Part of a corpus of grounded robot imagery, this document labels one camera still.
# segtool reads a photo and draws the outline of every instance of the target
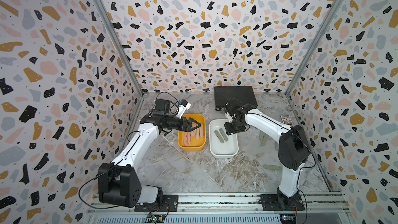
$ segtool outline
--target mounting plate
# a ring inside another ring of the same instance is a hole
[[[167,208],[170,206],[169,212],[176,212],[178,206],[178,195],[163,195],[163,207],[156,212],[167,212]],[[145,204],[137,203],[134,208],[134,212],[149,212]]]
[[[277,200],[277,195],[276,194],[263,194],[260,195],[261,198],[261,205],[263,205],[263,211],[296,211],[296,207],[288,207],[287,209],[282,209],[278,207],[278,200]],[[301,200],[301,196],[297,198],[295,202],[297,206],[297,211],[302,211],[305,210],[304,208],[304,203]]]

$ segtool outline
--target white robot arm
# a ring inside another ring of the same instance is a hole
[[[300,170],[310,154],[308,141],[301,126],[291,127],[268,117],[250,104],[226,104],[224,124],[226,133],[245,131],[245,125],[254,126],[268,134],[279,144],[278,158],[282,163],[282,179],[277,189],[278,204],[288,208],[299,197],[297,184]]]
[[[170,104],[178,107],[174,115],[168,115]],[[164,135],[172,129],[191,132],[201,126],[193,118],[182,117],[190,106],[185,100],[178,101],[176,105],[168,100],[156,99],[154,108],[141,119],[138,130],[124,150],[111,163],[103,163],[98,168],[100,202],[130,208],[137,203],[163,202],[162,188],[142,185],[135,168],[139,167],[149,146],[161,132],[165,132]]]
[[[174,115],[168,115],[170,104],[178,107]],[[137,177],[138,168],[144,154],[155,138],[164,129],[191,132],[201,125],[192,118],[182,117],[190,104],[178,101],[178,106],[167,100],[156,99],[155,107],[145,115],[135,131],[135,135],[124,150],[111,162],[103,163],[98,169],[98,195],[100,202],[134,207],[137,203],[163,202],[163,192],[160,187],[142,185]],[[310,154],[308,141],[300,126],[291,127],[278,122],[261,113],[250,104],[244,106],[226,104],[225,113],[229,122],[224,124],[226,133],[245,131],[246,125],[257,127],[279,143],[278,158],[283,165],[282,180],[277,189],[278,206],[283,209],[291,207],[299,198],[297,182],[300,170]]]

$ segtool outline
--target yellow bin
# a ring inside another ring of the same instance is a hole
[[[183,149],[184,151],[187,152],[193,152],[193,151],[200,151],[203,149],[206,143],[206,119],[205,116],[199,113],[189,113],[186,115],[183,115],[183,117],[186,117],[187,119],[193,118],[197,122],[199,122],[203,126],[203,137],[196,138],[196,136],[193,136],[191,138],[191,143],[188,145],[184,145],[184,132],[178,132],[178,145]]]

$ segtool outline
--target terrazzo wallpaper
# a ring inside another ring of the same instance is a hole
[[[0,6],[0,222],[83,223],[138,95],[92,0]]]
[[[396,0],[345,0],[289,95],[359,224],[397,223]]]
[[[334,0],[103,0],[144,92],[286,91]]]

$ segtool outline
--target white bin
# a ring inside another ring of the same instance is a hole
[[[225,122],[228,122],[228,120],[215,119],[209,124],[210,152],[215,158],[231,158],[234,157],[239,151],[238,137],[236,136],[236,134],[228,136],[228,141],[221,143],[214,133],[215,130],[220,132],[220,128],[222,128],[225,132]]]

